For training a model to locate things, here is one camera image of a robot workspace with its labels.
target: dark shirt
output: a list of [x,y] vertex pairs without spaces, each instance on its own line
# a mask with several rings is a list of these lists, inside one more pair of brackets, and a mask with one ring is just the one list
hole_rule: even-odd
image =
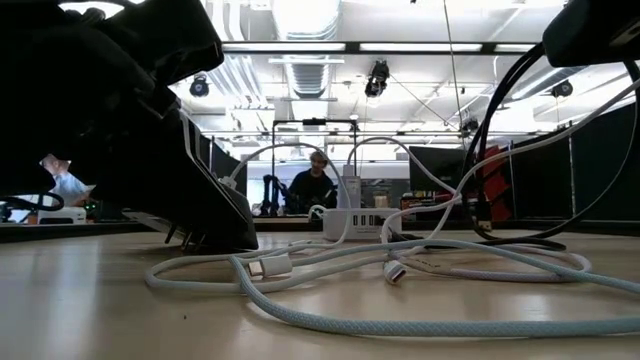
[[332,189],[333,181],[329,179],[324,171],[321,176],[314,177],[311,175],[311,169],[296,175],[291,186],[289,186],[289,192],[298,195],[300,200],[305,202],[312,201],[314,198],[322,200]]

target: man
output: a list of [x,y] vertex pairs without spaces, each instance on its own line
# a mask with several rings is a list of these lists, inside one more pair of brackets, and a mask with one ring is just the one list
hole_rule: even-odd
[[82,206],[82,202],[89,198],[89,187],[69,172],[68,161],[49,154],[42,160],[42,166],[53,175],[56,186],[51,192],[64,199],[64,206]]
[[[327,194],[334,189],[333,181],[324,173],[324,168],[327,167],[328,163],[324,155],[316,151],[311,154],[309,160],[311,160],[311,169],[296,175],[291,186],[289,186],[289,192],[298,196],[299,205],[302,209],[308,209],[313,204],[325,202]],[[328,203],[325,202],[324,205],[335,207],[335,204],[332,204],[333,202],[330,200]]]

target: table surface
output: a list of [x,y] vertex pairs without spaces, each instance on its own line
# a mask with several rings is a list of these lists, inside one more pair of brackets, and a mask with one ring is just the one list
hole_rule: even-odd
[[[523,232],[500,231],[500,236]],[[443,238],[475,239],[469,232]],[[0,245],[0,358],[8,359],[639,359],[640,336],[570,339],[406,339],[303,330],[242,296],[152,290],[143,273],[180,256],[158,233]],[[263,248],[310,233],[260,234]],[[562,234],[594,271],[640,281],[637,238]],[[438,255],[469,269],[537,271],[474,252]],[[308,268],[296,271],[308,271]],[[233,281],[227,264],[170,279]],[[591,284],[514,284],[410,274],[400,286],[379,264],[269,294],[316,314],[377,320],[587,320],[640,313],[637,295]]]

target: power strip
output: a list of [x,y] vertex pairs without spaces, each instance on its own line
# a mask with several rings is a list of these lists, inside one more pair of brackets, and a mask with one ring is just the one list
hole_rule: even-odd
[[[327,209],[322,217],[322,229],[324,238],[336,241],[342,236],[345,221],[350,212],[349,221],[351,227],[345,240],[379,240],[382,222],[384,219],[400,211],[399,209],[374,208],[374,209]],[[391,221],[390,228],[395,232],[402,231],[402,218]]]

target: desk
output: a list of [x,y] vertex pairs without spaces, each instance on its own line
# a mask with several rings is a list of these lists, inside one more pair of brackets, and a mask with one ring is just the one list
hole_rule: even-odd
[[[497,232],[500,236],[523,232]],[[318,234],[259,234],[264,248]],[[473,239],[469,232],[446,238]],[[143,272],[179,256],[158,233],[0,245],[0,358],[9,359],[638,359],[640,336],[589,339],[400,339],[330,335],[280,323],[242,296],[152,291]],[[640,281],[640,239],[563,234],[598,273]],[[471,252],[457,266],[528,269]],[[230,281],[226,264],[171,279]],[[465,281],[408,275],[385,283],[380,265],[269,295],[298,310],[380,320],[578,320],[640,314],[637,295],[589,284]]]

